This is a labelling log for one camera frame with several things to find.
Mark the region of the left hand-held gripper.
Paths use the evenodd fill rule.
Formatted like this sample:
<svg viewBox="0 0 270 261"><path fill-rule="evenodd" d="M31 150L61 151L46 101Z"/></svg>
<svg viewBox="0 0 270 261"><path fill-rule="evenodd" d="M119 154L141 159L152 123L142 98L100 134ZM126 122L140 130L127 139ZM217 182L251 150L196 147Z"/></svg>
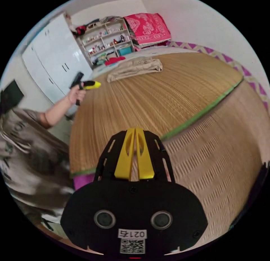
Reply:
<svg viewBox="0 0 270 261"><path fill-rule="evenodd" d="M76 85L79 87L78 90L91 90L91 89L98 89L101 86L101 83L88 80L88 81L80 81L76 80Z"/></svg>

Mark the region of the person's left hand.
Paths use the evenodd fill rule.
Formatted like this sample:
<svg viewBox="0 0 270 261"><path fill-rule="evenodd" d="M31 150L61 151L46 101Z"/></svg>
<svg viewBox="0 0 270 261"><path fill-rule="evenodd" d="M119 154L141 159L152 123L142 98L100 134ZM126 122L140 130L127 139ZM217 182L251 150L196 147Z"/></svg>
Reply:
<svg viewBox="0 0 270 261"><path fill-rule="evenodd" d="M86 95L86 91L84 89L80 89L79 85L72 87L67 94L67 98L71 105L76 104L78 101L81 102Z"/></svg>

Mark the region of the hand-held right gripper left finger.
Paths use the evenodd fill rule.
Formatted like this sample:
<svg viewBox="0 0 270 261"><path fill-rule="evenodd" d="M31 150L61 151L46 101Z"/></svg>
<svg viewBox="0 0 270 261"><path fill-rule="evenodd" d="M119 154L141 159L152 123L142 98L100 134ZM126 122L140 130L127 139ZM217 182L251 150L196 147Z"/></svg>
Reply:
<svg viewBox="0 0 270 261"><path fill-rule="evenodd" d="M127 129L114 172L116 179L131 179L134 154L135 128Z"/></svg>

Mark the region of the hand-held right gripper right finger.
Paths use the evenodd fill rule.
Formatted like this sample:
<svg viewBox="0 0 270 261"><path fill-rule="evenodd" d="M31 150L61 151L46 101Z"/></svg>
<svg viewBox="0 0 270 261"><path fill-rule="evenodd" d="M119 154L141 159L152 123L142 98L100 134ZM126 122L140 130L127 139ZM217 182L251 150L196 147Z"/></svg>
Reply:
<svg viewBox="0 0 270 261"><path fill-rule="evenodd" d="M143 129L136 128L135 135L137 147L138 178L153 179L154 169L152 166L149 149Z"/></svg>

